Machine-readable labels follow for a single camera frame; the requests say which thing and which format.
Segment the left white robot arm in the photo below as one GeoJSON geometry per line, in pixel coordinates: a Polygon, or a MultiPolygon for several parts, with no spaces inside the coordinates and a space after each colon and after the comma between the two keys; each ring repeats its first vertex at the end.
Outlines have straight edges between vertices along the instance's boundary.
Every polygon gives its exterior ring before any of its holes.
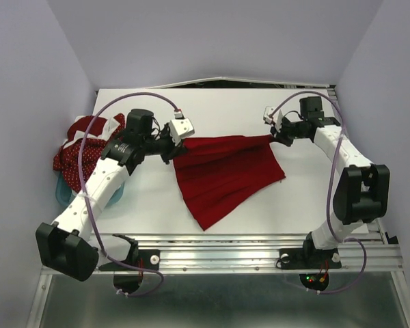
{"type": "Polygon", "coordinates": [[[159,155],[164,163],[186,152],[183,141],[195,132],[190,119],[177,112],[160,133],[153,134],[154,114],[133,109],[126,126],[102,151],[96,167],[71,204],[50,224],[41,223],[36,242],[44,266],[81,282],[94,271],[99,249],[91,246],[94,224],[113,194],[146,156],[159,155]]]}

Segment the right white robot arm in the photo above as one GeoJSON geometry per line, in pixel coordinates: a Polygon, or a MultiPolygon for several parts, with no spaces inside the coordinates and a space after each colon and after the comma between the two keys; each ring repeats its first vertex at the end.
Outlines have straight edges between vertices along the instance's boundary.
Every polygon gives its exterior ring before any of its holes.
{"type": "Polygon", "coordinates": [[[330,176],[340,176],[337,185],[328,186],[325,222],[303,242],[301,259],[309,267],[334,257],[337,246],[357,228],[386,214],[390,185],[389,168],[366,158],[345,135],[344,123],[325,115],[325,98],[319,92],[302,92],[296,122],[281,107],[268,107],[263,114],[274,141],[290,147],[296,139],[309,139],[331,161],[330,176]]]}

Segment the plain red skirt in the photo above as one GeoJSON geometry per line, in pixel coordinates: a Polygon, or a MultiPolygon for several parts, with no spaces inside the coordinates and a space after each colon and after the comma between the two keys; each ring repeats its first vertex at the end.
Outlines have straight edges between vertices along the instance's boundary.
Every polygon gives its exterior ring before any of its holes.
{"type": "Polygon", "coordinates": [[[261,189],[286,178],[272,136],[188,138],[173,160],[178,188],[192,217],[207,230],[261,189]]]}

